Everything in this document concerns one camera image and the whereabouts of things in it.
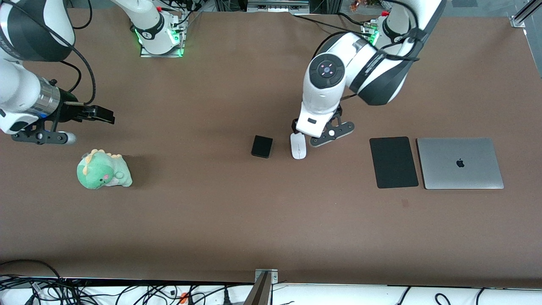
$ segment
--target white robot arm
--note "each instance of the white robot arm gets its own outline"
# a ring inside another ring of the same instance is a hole
[[[148,52],[163,54],[179,44],[177,16],[159,12],[151,0],[114,2],[128,14]],[[56,87],[56,81],[21,65],[23,61],[62,61],[74,43],[64,0],[0,0],[0,129],[13,140],[70,144],[74,135],[56,132],[58,123],[101,120],[114,124],[112,111],[78,102],[70,92]],[[46,121],[53,122],[51,130],[45,129]]]
[[[388,17],[378,20],[381,35],[375,46],[354,33],[336,36],[313,58],[303,81],[303,101],[294,132],[312,136],[314,147],[353,131],[342,123],[340,101],[345,87],[369,105],[385,105],[403,86],[446,0],[401,0]],[[331,122],[338,119],[339,125]]]

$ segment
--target laptop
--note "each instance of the laptop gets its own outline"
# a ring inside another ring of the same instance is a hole
[[[501,189],[490,138],[418,138],[426,189]]]

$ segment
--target brown table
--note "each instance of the brown table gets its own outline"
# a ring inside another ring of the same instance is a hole
[[[356,131],[302,161],[288,137],[319,26],[203,13],[184,58],[141,59],[128,25],[97,10],[77,32],[115,125],[62,124],[75,146],[0,137],[2,259],[82,277],[250,281],[277,268],[290,282],[542,286],[542,86],[505,18],[441,19],[397,98],[343,103]],[[76,77],[27,66],[63,88]],[[75,93],[90,96],[86,73]],[[274,138],[270,159],[250,155],[254,135]],[[378,189],[369,138],[392,136],[415,157],[417,137],[491,137],[505,189]],[[133,187],[84,189],[75,168],[94,148],[126,155]]]

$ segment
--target green dinosaur plush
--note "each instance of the green dinosaur plush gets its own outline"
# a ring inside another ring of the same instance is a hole
[[[132,176],[122,156],[106,154],[102,149],[93,149],[90,154],[83,156],[77,165],[77,178],[89,189],[132,185]]]

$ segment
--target black power bank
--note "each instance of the black power bank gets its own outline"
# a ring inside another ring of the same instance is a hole
[[[414,158],[407,137],[369,140],[378,188],[418,186]]]
[[[256,157],[269,158],[269,154],[271,153],[271,145],[273,145],[273,139],[255,136],[254,144],[252,144],[252,155]]]

